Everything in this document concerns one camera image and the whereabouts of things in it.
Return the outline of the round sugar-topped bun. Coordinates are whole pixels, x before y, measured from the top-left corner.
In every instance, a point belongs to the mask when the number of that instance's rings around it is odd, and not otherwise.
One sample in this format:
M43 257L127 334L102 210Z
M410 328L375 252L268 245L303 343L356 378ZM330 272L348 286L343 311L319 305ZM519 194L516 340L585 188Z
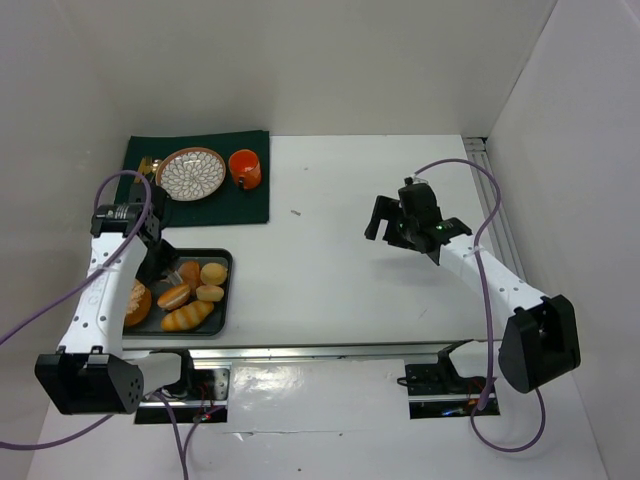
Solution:
M148 316L151 304L151 291L144 284L135 279L126 309L124 326L133 327L141 323Z

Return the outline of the silver metal tongs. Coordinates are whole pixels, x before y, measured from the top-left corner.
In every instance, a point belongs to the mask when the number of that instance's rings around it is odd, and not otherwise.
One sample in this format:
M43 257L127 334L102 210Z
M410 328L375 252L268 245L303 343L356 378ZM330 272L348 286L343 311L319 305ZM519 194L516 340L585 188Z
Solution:
M171 268L163 270L159 276L158 281L168 283L172 286L177 286L184 283L184 280L182 279L179 272Z

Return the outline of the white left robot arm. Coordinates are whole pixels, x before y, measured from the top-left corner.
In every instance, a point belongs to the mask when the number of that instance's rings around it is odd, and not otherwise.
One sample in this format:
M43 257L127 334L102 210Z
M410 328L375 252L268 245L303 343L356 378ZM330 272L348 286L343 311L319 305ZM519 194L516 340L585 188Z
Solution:
M161 236L168 195L135 184L127 202L99 206L91 220L91 262L69 327L53 354L39 355L35 376L64 415L132 414L162 389L188 387L184 350L125 352L123 331L136 283L176 281L177 250Z

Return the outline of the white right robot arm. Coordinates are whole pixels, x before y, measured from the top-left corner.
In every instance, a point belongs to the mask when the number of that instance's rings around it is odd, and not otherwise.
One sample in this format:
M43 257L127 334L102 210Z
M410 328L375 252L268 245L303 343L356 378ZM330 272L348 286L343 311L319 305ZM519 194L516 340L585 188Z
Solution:
M386 221L382 240L427 255L436 265L488 299L491 324L501 328L494 364L520 393L529 393L581 364L576 314L563 295L550 297L511 272L482 246L456 217L445 219L430 186L398 190L396 199L378 196L365 237L374 240Z

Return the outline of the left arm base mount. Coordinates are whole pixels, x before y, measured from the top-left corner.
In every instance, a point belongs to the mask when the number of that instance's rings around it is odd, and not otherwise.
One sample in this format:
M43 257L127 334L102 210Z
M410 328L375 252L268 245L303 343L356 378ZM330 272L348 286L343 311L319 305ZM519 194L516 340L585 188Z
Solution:
M178 425L222 424L228 420L228 398L231 370L229 365L215 365L213 368L195 369L191 385L178 392L164 390ZM170 424L170 416L161 400L150 398L140 404L135 413L136 425Z

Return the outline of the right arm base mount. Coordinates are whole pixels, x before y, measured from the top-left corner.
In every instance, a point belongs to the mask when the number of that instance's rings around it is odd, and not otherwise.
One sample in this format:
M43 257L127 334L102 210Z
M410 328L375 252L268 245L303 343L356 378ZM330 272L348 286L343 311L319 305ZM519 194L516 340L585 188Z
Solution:
M470 340L441 349L431 363L407 364L396 383L406 389L409 416L415 419L469 417L486 386L484 376L460 375L451 354Z

